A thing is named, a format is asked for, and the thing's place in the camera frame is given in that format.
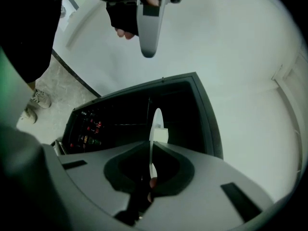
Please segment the fingers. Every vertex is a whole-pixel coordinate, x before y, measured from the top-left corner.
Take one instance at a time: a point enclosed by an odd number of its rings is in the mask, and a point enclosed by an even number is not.
[[[146,0],[149,5],[159,6],[159,0]],[[125,36],[126,39],[132,39],[134,35],[130,32],[125,32],[122,29],[115,28],[117,35],[122,38]]]
[[[159,6],[159,0],[146,0],[146,1],[148,2],[149,5],[156,6],[156,7]]]
[[[126,39],[131,39],[131,38],[133,38],[134,37],[134,35],[132,34],[132,33],[129,33],[129,32],[125,32],[125,38]]]
[[[154,188],[156,186],[156,183],[157,183],[157,177],[153,177],[151,180],[150,180],[150,187],[151,188]]]
[[[157,177],[153,177],[153,178],[150,180],[150,187],[151,187],[151,188],[154,188],[154,187],[156,186],[156,183],[157,183]],[[148,201],[149,201],[150,203],[153,202],[153,199],[152,199],[152,197],[151,197],[151,193],[150,193],[150,192],[149,192],[149,194],[148,194]]]
[[[125,34],[125,32],[124,32],[122,29],[118,29],[118,30],[116,31],[116,33],[117,33],[117,35],[118,35],[120,38],[122,38],[122,37],[124,36],[124,34]]]

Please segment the white sneaker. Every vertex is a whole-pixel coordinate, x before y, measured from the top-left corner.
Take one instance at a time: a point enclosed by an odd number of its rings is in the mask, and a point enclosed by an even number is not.
[[[47,109],[51,105],[50,98],[46,93],[41,90],[35,89],[35,92],[31,98],[32,101],[36,102],[43,109]]]
[[[34,124],[37,121],[37,118],[37,114],[28,107],[23,111],[20,117],[21,120],[26,120],[31,124]]]

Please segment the black slot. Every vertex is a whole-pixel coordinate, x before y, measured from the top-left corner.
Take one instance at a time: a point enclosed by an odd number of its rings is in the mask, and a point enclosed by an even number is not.
[[[262,212],[234,183],[221,185],[220,187],[225,192],[244,222],[250,221]]]
[[[70,168],[83,166],[85,164],[87,164],[87,163],[84,160],[79,160],[79,161],[75,161],[75,162],[71,162],[71,163],[62,164],[62,166],[65,170],[68,170]]]

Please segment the shoe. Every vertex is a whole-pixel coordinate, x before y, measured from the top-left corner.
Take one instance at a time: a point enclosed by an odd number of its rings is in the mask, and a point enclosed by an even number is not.
[[[37,121],[37,118],[37,114],[28,107],[23,111],[20,117],[21,120],[26,120],[31,124],[34,124]]]
[[[41,108],[47,109],[51,105],[50,98],[46,93],[41,90],[35,89],[34,94],[31,98],[32,101],[36,102]]]
[[[61,5],[61,15],[60,15],[60,18],[65,17],[65,15],[66,15],[66,9],[65,9],[65,7],[63,5]]]

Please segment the floor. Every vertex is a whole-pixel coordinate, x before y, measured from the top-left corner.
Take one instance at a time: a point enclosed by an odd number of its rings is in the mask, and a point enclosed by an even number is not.
[[[61,139],[66,123],[73,110],[96,98],[81,85],[63,66],[51,56],[47,71],[37,80],[36,87],[43,90],[51,99],[51,107],[41,109],[29,104],[38,115],[35,124],[19,120],[17,128],[34,135],[41,143],[51,144]]]

